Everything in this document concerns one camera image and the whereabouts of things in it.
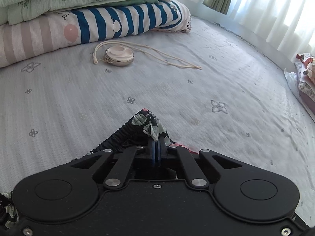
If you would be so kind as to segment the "black floral pants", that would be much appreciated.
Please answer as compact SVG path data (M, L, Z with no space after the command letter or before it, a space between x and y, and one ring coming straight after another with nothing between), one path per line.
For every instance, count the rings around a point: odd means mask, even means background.
M131 146L145 147L150 143L157 144L159 139L164 140L165 145L168 147L183 147L190 153L195 153L187 146L171 140L159 119L149 110L142 109L99 146L84 155L84 157L104 152L107 149L112 150L114 153L122 153ZM16 205L12 200L12 194L12 191L1 193L1 228L5 230L14 226L19 220Z

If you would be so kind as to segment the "grey patterned bed sheet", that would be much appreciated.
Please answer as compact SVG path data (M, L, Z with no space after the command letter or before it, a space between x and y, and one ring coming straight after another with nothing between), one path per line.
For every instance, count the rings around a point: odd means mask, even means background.
M127 41L197 69L140 52L128 67L95 65L94 44L1 69L1 191L85 155L146 108L193 151L209 148L290 178L301 193L297 213L314 226L314 122L280 68L197 18L187 34L150 31Z

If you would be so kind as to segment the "pink round portable fan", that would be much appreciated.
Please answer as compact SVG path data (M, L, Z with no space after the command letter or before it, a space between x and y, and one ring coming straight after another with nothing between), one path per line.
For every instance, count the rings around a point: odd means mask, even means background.
M105 61L111 65L124 67L133 62L134 52L128 47L114 45L105 51L104 58Z

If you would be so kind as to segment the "white bottom pillow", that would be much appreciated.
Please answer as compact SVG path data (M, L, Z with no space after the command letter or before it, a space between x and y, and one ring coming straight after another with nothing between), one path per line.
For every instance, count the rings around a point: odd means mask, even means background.
M306 75L307 69L300 61L294 61L296 72L284 70L287 84L301 105L314 121L314 83Z

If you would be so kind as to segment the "floral top pillow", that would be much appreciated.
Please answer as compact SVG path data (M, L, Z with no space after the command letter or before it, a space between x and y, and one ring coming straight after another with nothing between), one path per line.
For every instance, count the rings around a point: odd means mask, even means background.
M307 76L308 79L315 83L314 81L314 55L311 53L301 53L296 54L296 58L303 63L302 74Z

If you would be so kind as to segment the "blue striped folded blanket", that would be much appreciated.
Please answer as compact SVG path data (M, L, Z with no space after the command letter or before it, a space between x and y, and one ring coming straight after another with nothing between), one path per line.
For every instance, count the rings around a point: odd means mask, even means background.
M48 13L16 25L1 25L1 67L58 49L150 30L189 32L191 14L178 2L88 7Z

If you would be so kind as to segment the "white sheer curtain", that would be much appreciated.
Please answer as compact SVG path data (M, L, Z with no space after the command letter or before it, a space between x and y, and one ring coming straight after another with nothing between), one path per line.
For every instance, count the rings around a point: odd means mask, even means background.
M231 0L226 16L288 59L314 53L314 0Z

